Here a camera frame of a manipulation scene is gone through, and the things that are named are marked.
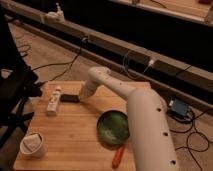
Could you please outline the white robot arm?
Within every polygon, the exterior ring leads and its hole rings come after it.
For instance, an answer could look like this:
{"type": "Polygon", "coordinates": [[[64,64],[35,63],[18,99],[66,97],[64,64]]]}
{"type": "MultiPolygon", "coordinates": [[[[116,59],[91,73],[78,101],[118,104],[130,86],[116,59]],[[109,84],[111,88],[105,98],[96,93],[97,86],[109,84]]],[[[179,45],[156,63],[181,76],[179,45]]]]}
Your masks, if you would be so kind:
{"type": "Polygon", "coordinates": [[[165,100],[152,88],[137,88],[111,76],[107,67],[91,67],[79,92],[93,96],[104,85],[126,101],[136,171],[181,171],[166,120],[165,100]]]}

